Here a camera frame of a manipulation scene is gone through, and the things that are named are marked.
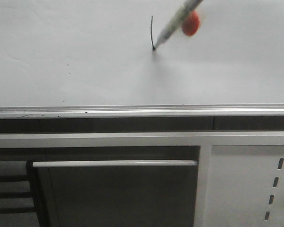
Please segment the white black whiteboard marker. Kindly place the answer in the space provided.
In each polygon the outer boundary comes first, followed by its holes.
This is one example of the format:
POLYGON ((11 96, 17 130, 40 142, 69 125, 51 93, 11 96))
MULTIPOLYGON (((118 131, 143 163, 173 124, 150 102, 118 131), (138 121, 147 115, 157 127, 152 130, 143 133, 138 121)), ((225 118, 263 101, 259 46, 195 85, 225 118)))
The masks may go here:
POLYGON ((183 2, 169 22, 164 26, 158 35, 157 41, 153 41, 152 36, 152 23, 153 17, 151 17, 151 42, 152 42, 152 50, 155 51, 158 49, 160 45, 165 43, 174 32, 183 24, 183 22, 187 19, 189 14, 194 11, 200 4, 202 0, 186 0, 183 2))

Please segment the white whiteboard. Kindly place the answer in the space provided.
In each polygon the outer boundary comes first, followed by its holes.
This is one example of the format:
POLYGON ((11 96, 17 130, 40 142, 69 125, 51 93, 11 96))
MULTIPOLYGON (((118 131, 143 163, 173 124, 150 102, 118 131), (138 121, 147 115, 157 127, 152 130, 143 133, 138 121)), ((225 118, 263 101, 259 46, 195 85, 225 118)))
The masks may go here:
POLYGON ((0 107, 284 104, 284 0, 0 0, 0 107))

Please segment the dark grey panel white-topped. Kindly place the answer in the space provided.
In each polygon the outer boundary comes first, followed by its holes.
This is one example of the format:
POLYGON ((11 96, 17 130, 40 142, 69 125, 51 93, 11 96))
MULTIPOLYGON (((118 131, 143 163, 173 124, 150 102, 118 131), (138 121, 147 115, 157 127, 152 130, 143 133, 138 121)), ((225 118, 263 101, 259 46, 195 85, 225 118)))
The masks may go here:
POLYGON ((49 172, 62 227, 191 227, 194 160, 34 162, 49 172))

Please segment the orange red round cap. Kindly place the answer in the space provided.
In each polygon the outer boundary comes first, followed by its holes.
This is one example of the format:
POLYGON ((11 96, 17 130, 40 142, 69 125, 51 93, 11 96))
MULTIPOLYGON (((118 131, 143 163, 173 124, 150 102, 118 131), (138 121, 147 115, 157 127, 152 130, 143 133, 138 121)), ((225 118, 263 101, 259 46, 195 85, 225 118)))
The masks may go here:
POLYGON ((196 11, 192 11, 182 24, 182 32, 186 36, 193 36, 200 27, 200 18, 196 11))

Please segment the white perforated metal panel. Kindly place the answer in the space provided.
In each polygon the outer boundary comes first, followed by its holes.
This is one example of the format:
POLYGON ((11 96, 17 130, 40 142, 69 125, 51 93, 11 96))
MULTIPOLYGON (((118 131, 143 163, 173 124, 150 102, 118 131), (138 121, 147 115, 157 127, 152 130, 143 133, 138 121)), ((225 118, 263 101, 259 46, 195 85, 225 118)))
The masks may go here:
POLYGON ((284 227, 284 145, 214 146, 208 227, 284 227))

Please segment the black slatted chair back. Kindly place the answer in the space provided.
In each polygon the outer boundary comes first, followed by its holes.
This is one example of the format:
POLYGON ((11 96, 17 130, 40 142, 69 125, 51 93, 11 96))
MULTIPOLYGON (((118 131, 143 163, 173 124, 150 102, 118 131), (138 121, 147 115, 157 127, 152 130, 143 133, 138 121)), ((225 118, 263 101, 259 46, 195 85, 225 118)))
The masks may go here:
POLYGON ((39 227, 26 161, 0 161, 0 227, 39 227))

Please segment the white metal frame shelf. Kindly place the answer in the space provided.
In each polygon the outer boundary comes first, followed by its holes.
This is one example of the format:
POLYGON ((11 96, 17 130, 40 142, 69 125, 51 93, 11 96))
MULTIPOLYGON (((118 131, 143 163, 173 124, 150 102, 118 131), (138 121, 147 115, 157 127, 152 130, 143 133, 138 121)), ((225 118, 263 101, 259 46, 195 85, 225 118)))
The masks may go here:
POLYGON ((200 148, 195 225, 207 227, 206 198, 214 146, 283 146, 284 131, 0 134, 0 148, 197 146, 200 148))

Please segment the aluminium whiteboard tray rail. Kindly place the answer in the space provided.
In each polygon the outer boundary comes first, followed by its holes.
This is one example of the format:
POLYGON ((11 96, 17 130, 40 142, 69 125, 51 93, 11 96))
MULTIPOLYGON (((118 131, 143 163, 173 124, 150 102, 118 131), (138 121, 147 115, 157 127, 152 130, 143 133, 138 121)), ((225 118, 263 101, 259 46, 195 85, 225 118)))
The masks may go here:
POLYGON ((0 107, 0 119, 279 115, 284 115, 284 104, 0 107))

